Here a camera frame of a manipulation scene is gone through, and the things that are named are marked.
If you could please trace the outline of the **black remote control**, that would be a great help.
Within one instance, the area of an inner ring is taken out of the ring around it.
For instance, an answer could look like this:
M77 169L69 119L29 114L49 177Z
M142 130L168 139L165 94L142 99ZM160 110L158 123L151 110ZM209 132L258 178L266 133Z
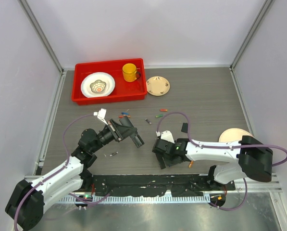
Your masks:
M134 127L130 119L126 116L119 119L121 123L121 127L119 128L119 131L122 135L122 137L125 139L127 137L130 137L133 143L137 148L140 148L144 145L144 141L140 137L137 128Z

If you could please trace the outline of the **black battery cover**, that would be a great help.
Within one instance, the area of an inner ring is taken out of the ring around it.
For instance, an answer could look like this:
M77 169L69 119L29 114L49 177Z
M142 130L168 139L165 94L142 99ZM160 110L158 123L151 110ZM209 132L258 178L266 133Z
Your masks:
M188 123L183 123L182 124L181 132L188 133Z

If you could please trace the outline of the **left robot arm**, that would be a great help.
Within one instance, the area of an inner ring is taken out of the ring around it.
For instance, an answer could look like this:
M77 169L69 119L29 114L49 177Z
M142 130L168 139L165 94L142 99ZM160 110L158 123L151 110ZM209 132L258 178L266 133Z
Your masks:
M49 173L33 181L18 182L6 205L5 212L13 219L14 230L29 231L42 219L44 213L63 196L75 191L87 192L92 185L88 168L97 159L95 153L112 141L121 142L131 138L137 148L144 144L137 128L126 116L117 123L96 114L105 124L96 133L89 128L82 132L78 147L67 152L67 159Z

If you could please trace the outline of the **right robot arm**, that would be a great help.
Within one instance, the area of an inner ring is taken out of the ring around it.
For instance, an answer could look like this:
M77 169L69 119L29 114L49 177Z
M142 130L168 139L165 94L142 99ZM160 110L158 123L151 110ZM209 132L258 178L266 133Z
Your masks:
M211 166L208 172L206 183L212 190L246 177L258 182L272 179L273 151L251 136L242 136L241 140L231 142L201 142L188 138L172 140L159 136L152 152L162 169L186 161L223 162L223 165Z

